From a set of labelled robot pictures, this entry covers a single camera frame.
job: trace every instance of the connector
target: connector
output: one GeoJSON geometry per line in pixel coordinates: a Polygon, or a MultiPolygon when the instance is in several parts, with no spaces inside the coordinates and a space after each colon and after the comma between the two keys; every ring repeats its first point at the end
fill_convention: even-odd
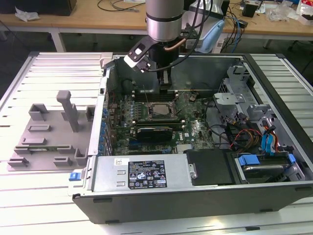
{"type": "Polygon", "coordinates": [[[238,20],[238,23],[240,28],[246,28],[248,26],[248,22],[243,20],[238,20]]]}

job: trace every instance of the gray plastic bracket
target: gray plastic bracket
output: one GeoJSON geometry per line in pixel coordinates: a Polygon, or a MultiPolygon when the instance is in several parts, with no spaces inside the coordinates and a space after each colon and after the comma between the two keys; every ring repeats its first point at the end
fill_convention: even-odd
{"type": "Polygon", "coordinates": [[[86,152],[84,155],[82,155],[77,148],[75,151],[74,159],[77,161],[78,165],[86,165],[88,160],[88,148],[86,149],[86,152]]]}
{"type": "Polygon", "coordinates": [[[44,104],[33,104],[28,113],[33,121],[44,121],[43,114],[47,114],[48,110],[44,104]]]}
{"type": "Polygon", "coordinates": [[[72,145],[59,145],[57,150],[61,154],[75,153],[75,149],[73,148],[72,145]]]}
{"type": "Polygon", "coordinates": [[[45,145],[47,140],[45,138],[24,138],[21,144],[25,145],[45,145]]]}
{"type": "Polygon", "coordinates": [[[57,101],[60,102],[63,106],[65,115],[69,121],[69,124],[73,132],[79,131],[79,124],[77,119],[77,109],[76,106],[70,102],[71,94],[69,91],[59,91],[57,94],[57,101]]]}
{"type": "Polygon", "coordinates": [[[86,108],[86,118],[87,121],[93,121],[95,106],[87,106],[86,108]]]}
{"type": "Polygon", "coordinates": [[[51,131],[50,125],[30,125],[28,128],[29,132],[49,132],[51,131]]]}
{"type": "Polygon", "coordinates": [[[53,163],[56,166],[68,166],[72,165],[72,161],[70,160],[69,157],[54,157],[53,163]]]}
{"type": "Polygon", "coordinates": [[[10,158],[8,164],[12,167],[27,166],[29,161],[26,158],[10,158]]]}
{"type": "Polygon", "coordinates": [[[16,152],[17,154],[31,154],[26,146],[25,148],[14,148],[14,152],[16,152]]]}

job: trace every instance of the warning label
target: warning label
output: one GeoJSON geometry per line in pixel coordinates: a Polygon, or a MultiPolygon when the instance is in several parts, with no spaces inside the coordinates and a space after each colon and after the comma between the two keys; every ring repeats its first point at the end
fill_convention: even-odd
{"type": "Polygon", "coordinates": [[[166,188],[164,160],[128,162],[130,189],[166,188]]]}

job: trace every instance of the blue latch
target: blue latch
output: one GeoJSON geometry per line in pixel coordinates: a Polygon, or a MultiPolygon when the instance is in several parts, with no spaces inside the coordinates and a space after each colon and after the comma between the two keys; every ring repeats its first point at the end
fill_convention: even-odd
{"type": "Polygon", "coordinates": [[[294,164],[294,163],[295,163],[295,157],[294,157],[294,155],[290,153],[290,154],[288,155],[288,157],[289,157],[289,160],[291,161],[291,163],[294,164]]]}
{"type": "Polygon", "coordinates": [[[80,176],[81,176],[81,173],[78,173],[78,172],[72,172],[70,175],[69,175],[69,181],[80,181],[80,176]]]}
{"type": "Polygon", "coordinates": [[[270,148],[272,141],[273,141],[273,136],[270,134],[266,134],[266,131],[265,131],[262,136],[261,148],[263,151],[269,153],[271,156],[274,155],[274,153],[271,151],[271,148],[270,148]]]}
{"type": "Polygon", "coordinates": [[[239,158],[240,165],[259,165],[260,161],[255,154],[241,155],[239,158]]]}

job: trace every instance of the white sticker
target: white sticker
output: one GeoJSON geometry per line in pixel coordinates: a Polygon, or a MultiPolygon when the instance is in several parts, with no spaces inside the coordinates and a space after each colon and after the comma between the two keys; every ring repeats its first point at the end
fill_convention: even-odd
{"type": "Polygon", "coordinates": [[[129,158],[114,158],[114,165],[128,165],[129,158]]]}

